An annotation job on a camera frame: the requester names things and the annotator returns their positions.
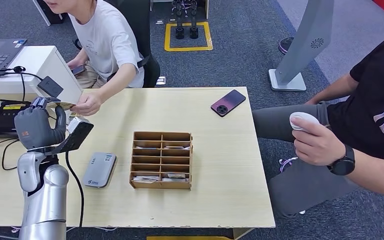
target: man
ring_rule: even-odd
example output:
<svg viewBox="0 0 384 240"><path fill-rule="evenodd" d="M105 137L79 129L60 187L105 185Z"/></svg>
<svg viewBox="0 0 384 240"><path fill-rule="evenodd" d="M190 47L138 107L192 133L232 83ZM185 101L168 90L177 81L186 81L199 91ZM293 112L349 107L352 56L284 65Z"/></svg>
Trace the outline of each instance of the man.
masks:
<svg viewBox="0 0 384 240"><path fill-rule="evenodd" d="M83 88L98 88L84 93L71 110L83 116L93 115L123 89L144 85L144 69L137 65L142 58L135 35L118 9L104 0L44 1L55 14L68 13L83 46L68 66L74 69L85 65L86 71L77 76L78 82Z"/></svg>
<svg viewBox="0 0 384 240"><path fill-rule="evenodd" d="M345 102L324 102L345 96ZM294 118L308 132L292 130L294 112L311 114L321 124ZM293 217L359 186L384 194L384 42L306 104L252 114L258 137L293 142L299 158L268 183L281 216Z"/></svg>

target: yellow floor tape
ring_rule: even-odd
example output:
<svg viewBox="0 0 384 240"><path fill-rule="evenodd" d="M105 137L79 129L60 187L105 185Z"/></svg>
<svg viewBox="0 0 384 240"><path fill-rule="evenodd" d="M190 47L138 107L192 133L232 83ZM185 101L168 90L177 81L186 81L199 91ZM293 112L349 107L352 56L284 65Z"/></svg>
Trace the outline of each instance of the yellow floor tape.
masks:
<svg viewBox="0 0 384 240"><path fill-rule="evenodd" d="M213 41L211 40L210 26L207 21L197 22L197 26L204 27L206 46L192 46L192 47L170 47L170 35L172 27L177 26L176 23L167 23L165 26L165 40L164 40L164 49L167 52L189 52L189 51L211 51L213 50ZM191 26L191 23L183 23L183 26Z"/></svg>
<svg viewBox="0 0 384 240"><path fill-rule="evenodd" d="M146 240L231 240L225 236L147 236Z"/></svg>

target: gray robotic hand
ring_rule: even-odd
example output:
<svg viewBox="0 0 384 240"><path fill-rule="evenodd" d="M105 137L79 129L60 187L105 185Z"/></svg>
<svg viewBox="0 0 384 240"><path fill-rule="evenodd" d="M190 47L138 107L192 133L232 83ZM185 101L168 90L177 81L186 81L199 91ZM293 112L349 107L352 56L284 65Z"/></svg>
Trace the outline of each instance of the gray robotic hand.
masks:
<svg viewBox="0 0 384 240"><path fill-rule="evenodd" d="M38 97L29 108L20 111L14 118L20 142L28 150L60 144L66 138L66 113L61 106L55 108L56 123L52 129L46 105L57 98Z"/></svg>

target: robot feet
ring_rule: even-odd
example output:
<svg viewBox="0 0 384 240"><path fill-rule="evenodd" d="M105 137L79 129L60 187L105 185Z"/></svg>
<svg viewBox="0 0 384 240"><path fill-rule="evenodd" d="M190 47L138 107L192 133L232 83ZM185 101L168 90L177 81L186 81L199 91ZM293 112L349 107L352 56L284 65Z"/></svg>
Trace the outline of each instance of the robot feet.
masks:
<svg viewBox="0 0 384 240"><path fill-rule="evenodd" d="M185 29L183 27L176 28L176 39L184 39L185 38Z"/></svg>
<svg viewBox="0 0 384 240"><path fill-rule="evenodd" d="M189 29L189 36L191 39L197 39L198 38L198 27L191 26Z"/></svg>

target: power bank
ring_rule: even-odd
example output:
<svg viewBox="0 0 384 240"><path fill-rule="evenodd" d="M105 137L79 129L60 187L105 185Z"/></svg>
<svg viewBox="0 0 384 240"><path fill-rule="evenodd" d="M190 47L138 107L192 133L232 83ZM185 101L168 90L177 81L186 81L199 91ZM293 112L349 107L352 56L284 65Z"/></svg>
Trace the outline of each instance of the power bank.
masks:
<svg viewBox="0 0 384 240"><path fill-rule="evenodd" d="M95 152L87 166L83 184L95 188L107 186L116 159L116 155L112 153Z"/></svg>

